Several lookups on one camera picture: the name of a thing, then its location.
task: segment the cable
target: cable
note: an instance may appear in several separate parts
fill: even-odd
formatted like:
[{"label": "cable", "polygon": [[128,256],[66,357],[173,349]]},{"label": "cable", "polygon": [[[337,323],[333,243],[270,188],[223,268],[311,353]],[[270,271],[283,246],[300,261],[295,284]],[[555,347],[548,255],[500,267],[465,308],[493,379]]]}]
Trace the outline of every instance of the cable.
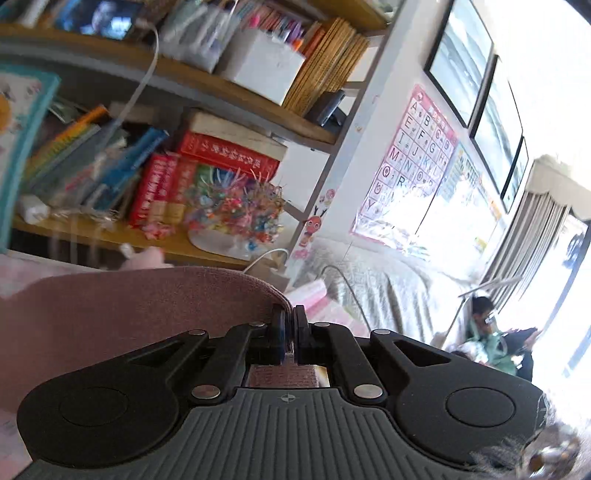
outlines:
[{"label": "cable", "polygon": [[273,248],[271,250],[267,250],[265,253],[263,253],[260,257],[258,257],[254,262],[252,262],[250,265],[248,265],[244,270],[242,270],[242,273],[246,273],[248,272],[252,267],[255,266],[255,264],[261,260],[262,258],[266,257],[268,254],[272,254],[273,252],[284,252],[285,253],[285,257],[286,259],[290,256],[290,252],[289,250],[286,250],[285,248]]},{"label": "cable", "polygon": [[[129,112],[135,106],[136,102],[138,101],[139,96],[142,94],[142,92],[146,88],[146,85],[150,81],[150,78],[152,78],[152,75],[154,74],[154,70],[156,70],[156,64],[158,63],[158,55],[160,53],[160,39],[158,37],[158,30],[156,29],[154,24],[148,22],[144,18],[138,18],[134,22],[134,25],[142,30],[151,30],[154,33],[154,36],[156,37],[156,45],[154,46],[154,57],[152,58],[152,63],[150,63],[150,66],[148,67],[148,70],[146,71],[144,77],[141,79],[139,85],[135,89],[135,92],[133,93],[133,95],[131,96],[131,98],[129,99],[129,101],[127,102],[125,107],[123,108],[123,110],[121,110],[121,113],[119,114],[119,116],[109,126],[109,129],[107,130],[107,132],[103,138],[103,141],[100,143],[99,147],[96,150],[95,156],[100,155],[102,152],[104,152],[106,150],[106,148],[109,145],[109,141],[111,141],[111,138],[113,137],[113,135],[115,134],[117,129],[123,124],[123,122],[125,121],[125,119],[129,115]],[[76,246],[73,245],[74,243],[77,243],[76,224],[77,224],[77,218],[74,217],[74,223],[73,223],[74,228],[71,231],[71,237],[70,237],[70,243],[71,243],[71,245],[70,245],[70,261],[72,261],[72,257],[77,257]],[[98,240],[98,235],[100,234],[100,230],[101,230],[101,228],[97,228],[95,230],[95,234],[92,238],[91,256],[93,256],[92,246],[96,245],[96,242]]]},{"label": "cable", "polygon": [[341,269],[339,267],[337,267],[335,265],[326,265],[320,271],[320,274],[316,277],[316,280],[318,280],[322,275],[324,275],[324,272],[326,271],[327,268],[334,268],[337,272],[339,272],[340,276],[343,277],[343,280],[347,284],[347,287],[349,288],[349,291],[351,292],[351,295],[353,296],[353,299],[354,299],[355,303],[357,304],[359,311],[361,312],[361,316],[363,317],[363,321],[365,322],[365,326],[368,328],[368,332],[371,332],[372,328],[369,325],[369,322],[367,320],[367,317],[365,316],[365,312],[363,311],[363,308],[361,307],[361,303],[357,299],[357,295],[355,295],[355,292],[353,291],[353,287],[349,283],[349,280],[347,280],[347,277],[345,277],[345,274],[341,271]]},{"label": "cable", "polygon": [[105,137],[103,139],[103,143],[101,144],[100,148],[97,150],[97,153],[102,152],[107,147],[107,145],[109,144],[109,141],[111,140],[111,138],[113,137],[113,135],[115,134],[117,129],[125,121],[125,118],[129,115],[129,112],[134,107],[135,103],[138,101],[139,96],[142,94],[142,92],[146,88],[146,85],[150,81],[150,78],[152,78],[152,75],[154,74],[154,70],[156,69],[156,64],[158,63],[158,55],[160,53],[160,39],[158,37],[158,30],[156,29],[154,24],[149,23],[144,18],[138,18],[134,22],[134,25],[142,30],[151,30],[154,33],[154,36],[156,37],[156,45],[154,47],[154,58],[152,59],[152,63],[148,67],[148,70],[146,71],[144,78],[142,78],[138,87],[135,89],[134,94],[131,96],[131,98],[129,99],[129,101],[127,102],[127,104],[123,108],[123,110],[121,110],[121,113],[119,114],[119,116],[117,117],[115,122],[111,124],[111,127],[107,131],[107,134],[105,135]]}]

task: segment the bed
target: bed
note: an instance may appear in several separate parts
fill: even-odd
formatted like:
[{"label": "bed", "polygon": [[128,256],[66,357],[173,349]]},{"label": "bed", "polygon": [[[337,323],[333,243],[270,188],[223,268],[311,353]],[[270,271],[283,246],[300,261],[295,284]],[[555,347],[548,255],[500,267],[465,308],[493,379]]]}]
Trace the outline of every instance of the bed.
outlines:
[{"label": "bed", "polygon": [[[401,252],[376,253],[324,238],[314,239],[294,287],[314,280],[326,265],[338,267],[349,280],[370,329],[394,330],[424,343],[447,330],[460,305],[458,295],[473,287]],[[327,269],[323,278],[328,296],[363,321],[339,273]],[[464,331],[461,313],[444,345],[462,343]]]}]

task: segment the red dictionary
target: red dictionary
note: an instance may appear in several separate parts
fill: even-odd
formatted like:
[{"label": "red dictionary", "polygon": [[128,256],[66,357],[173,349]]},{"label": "red dictionary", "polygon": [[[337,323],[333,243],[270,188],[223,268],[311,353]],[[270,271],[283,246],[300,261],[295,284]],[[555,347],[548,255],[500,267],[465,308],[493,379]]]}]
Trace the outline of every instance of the red dictionary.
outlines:
[{"label": "red dictionary", "polygon": [[158,185],[164,177],[168,158],[168,155],[155,153],[144,169],[141,183],[135,194],[134,204],[129,213],[129,224],[131,226],[137,227],[146,223],[150,207],[158,191]]},{"label": "red dictionary", "polygon": [[148,223],[162,222],[164,220],[164,212],[166,211],[166,204],[168,203],[168,195],[170,194],[170,190],[173,186],[177,164],[178,155],[166,155],[166,168],[164,170],[164,175],[162,175],[160,183],[158,184],[158,188],[156,189],[154,201],[150,206]]},{"label": "red dictionary", "polygon": [[279,168],[279,162],[267,155],[220,138],[189,131],[185,133],[177,152],[183,157],[214,167],[240,170],[241,173],[262,181],[273,178]]},{"label": "red dictionary", "polygon": [[185,197],[187,189],[193,184],[193,177],[197,170],[197,162],[188,158],[181,158],[178,161],[177,170],[174,173],[173,186],[168,195],[168,205],[164,214],[164,223],[176,225],[183,221]]}]

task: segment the pink poster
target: pink poster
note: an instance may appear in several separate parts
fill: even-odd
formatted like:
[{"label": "pink poster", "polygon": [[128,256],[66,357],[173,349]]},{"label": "pink poster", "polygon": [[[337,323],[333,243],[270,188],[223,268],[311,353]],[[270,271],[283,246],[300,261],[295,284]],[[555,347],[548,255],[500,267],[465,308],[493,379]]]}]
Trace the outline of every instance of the pink poster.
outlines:
[{"label": "pink poster", "polygon": [[404,247],[427,213],[457,143],[445,117],[415,85],[352,233]]}]

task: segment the box on shelf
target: box on shelf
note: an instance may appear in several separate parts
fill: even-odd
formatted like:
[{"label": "box on shelf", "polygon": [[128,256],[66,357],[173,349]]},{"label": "box on shelf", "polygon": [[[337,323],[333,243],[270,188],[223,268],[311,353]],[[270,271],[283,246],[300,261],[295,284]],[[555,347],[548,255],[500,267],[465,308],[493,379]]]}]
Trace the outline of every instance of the box on shelf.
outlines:
[{"label": "box on shelf", "polygon": [[290,44],[248,28],[236,32],[217,73],[280,105],[305,59]]}]

